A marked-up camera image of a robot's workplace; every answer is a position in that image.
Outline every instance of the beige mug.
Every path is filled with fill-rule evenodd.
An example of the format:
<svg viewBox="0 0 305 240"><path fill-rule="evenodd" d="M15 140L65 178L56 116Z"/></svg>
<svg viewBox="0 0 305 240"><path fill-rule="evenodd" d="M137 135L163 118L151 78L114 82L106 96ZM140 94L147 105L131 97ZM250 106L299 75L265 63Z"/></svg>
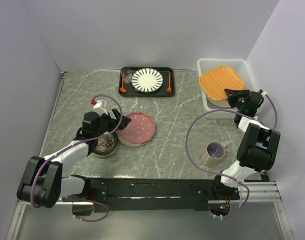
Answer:
<svg viewBox="0 0 305 240"><path fill-rule="evenodd" d="M225 156L226 147L227 143L220 144L215 141L209 143L201 156L202 162L209 168L216 166Z"/></svg>

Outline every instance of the orange utensil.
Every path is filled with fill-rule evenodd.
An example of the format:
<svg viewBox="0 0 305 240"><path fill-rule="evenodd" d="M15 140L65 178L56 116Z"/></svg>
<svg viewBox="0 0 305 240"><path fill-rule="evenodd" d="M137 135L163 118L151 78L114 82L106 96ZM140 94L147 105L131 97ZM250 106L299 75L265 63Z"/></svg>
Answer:
<svg viewBox="0 0 305 240"><path fill-rule="evenodd" d="M122 84L121 84L121 88L119 88L119 90L123 93L123 94L125 94L127 91L126 91L126 89L124 88L124 78L122 78Z"/></svg>
<svg viewBox="0 0 305 240"><path fill-rule="evenodd" d="M168 88L167 88L168 93L172 92L171 81L172 81L172 78L171 78L171 74L169 73L169 81L168 81Z"/></svg>

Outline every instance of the striped plate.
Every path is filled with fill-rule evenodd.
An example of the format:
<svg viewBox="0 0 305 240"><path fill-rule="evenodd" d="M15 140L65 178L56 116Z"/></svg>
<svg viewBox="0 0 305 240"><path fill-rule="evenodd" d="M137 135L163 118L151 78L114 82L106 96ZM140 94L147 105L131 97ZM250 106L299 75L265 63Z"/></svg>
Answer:
<svg viewBox="0 0 305 240"><path fill-rule="evenodd" d="M151 93L162 86L163 76L155 69L142 68L132 75L131 83L138 91Z"/></svg>

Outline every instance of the white plastic tub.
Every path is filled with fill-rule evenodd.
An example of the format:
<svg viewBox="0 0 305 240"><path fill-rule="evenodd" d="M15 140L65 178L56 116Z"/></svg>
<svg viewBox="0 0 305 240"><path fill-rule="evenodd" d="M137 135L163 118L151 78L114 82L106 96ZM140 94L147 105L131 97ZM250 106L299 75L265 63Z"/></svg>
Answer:
<svg viewBox="0 0 305 240"><path fill-rule="evenodd" d="M202 74L220 66L228 66L234 69L236 73L244 80L245 83L244 89L249 89L250 91L255 91L255 92L259 90L255 78L253 77L253 74L248 66L248 63L243 59L201 58L197 61L197 69L198 69L199 77ZM202 101L205 112L214 109L230 109L237 112L236 108L219 107L214 105L207 99L205 91L202 88L200 88L200 90L201 90ZM234 117L235 115L233 113L224 112L224 111L213 112L206 115L206 118L208 119L233 119Z"/></svg>

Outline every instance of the marble tabletop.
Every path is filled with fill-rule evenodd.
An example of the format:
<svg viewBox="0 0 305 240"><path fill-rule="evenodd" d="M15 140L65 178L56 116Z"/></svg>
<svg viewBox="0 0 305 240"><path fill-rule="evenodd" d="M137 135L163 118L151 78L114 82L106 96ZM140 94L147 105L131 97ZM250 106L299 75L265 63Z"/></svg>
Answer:
<svg viewBox="0 0 305 240"><path fill-rule="evenodd" d="M63 175L101 178L213 179L212 174L196 169L185 151L185 138L192 121L204 112L198 73L175 71L173 97L124 97L119 95L119 71L69 71L64 73L62 89L47 132L42 156L68 145L82 125L83 115L92 110L91 98L106 94L121 105L124 115L145 112L156 123L156 133L147 144L138 147L119 143L106 158L90 155ZM117 106L107 101L109 111ZM232 119L201 118L191 130L188 148L199 166L206 168L201 156L210 142L227 143L225 157L214 167L220 172L235 160L243 134ZM259 174L251 177L260 179Z"/></svg>

